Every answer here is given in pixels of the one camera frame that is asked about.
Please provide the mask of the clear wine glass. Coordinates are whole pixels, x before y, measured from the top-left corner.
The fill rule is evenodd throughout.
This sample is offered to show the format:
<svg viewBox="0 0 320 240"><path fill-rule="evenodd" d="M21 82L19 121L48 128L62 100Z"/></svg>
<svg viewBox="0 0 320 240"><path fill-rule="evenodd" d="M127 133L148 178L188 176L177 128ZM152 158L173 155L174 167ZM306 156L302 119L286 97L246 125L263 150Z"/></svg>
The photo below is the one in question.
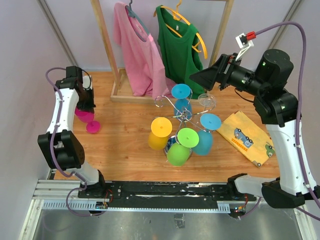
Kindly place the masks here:
<svg viewBox="0 0 320 240"><path fill-rule="evenodd" d="M198 96L198 102L201 106L205 108L213 109L217 105L216 98L209 93L203 93Z"/></svg>

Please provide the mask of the magenta plastic wine glass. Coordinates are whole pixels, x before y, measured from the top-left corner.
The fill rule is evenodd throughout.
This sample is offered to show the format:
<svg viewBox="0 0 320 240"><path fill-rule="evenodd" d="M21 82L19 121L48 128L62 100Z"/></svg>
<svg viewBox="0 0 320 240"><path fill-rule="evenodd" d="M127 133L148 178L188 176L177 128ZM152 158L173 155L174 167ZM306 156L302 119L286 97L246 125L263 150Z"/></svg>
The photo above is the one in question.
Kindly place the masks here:
<svg viewBox="0 0 320 240"><path fill-rule="evenodd" d="M101 128L99 121L95 120L95 114L92 112L86 112L75 108L75 115L78 119L86 124L86 131L90 134L96 134Z"/></svg>

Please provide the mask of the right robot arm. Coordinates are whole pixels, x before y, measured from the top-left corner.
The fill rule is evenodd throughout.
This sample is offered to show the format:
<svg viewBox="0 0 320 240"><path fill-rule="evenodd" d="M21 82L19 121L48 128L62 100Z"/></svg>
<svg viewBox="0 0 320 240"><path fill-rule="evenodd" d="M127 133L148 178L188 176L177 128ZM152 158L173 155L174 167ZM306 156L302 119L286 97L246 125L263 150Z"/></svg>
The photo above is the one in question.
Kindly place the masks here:
<svg viewBox="0 0 320 240"><path fill-rule="evenodd" d="M237 174L228 179L227 196L244 194L263 198L275 209L295 209L307 200L319 201L320 187L310 173L301 124L301 105L285 89L294 68L289 55L279 49L266 50L255 71L241 66L238 54L222 54L211 66L189 78L210 91L216 83L221 90L233 86L253 95L255 111L265 125L278 161L276 179Z"/></svg>

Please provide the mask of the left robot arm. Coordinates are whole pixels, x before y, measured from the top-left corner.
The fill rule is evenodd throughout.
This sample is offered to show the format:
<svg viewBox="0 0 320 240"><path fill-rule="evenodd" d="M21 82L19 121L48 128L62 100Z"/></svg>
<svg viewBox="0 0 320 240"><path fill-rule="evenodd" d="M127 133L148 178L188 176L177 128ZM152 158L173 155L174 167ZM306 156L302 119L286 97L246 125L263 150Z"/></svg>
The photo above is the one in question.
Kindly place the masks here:
<svg viewBox="0 0 320 240"><path fill-rule="evenodd" d="M54 111L46 133L37 137L37 143L51 169L66 178L75 176L80 180L80 197L101 198L107 193L104 176L86 161L84 147L73 131L76 110L95 112L92 79L89 75L84 79L85 71L75 65L63 71L65 78L48 80L55 94Z"/></svg>

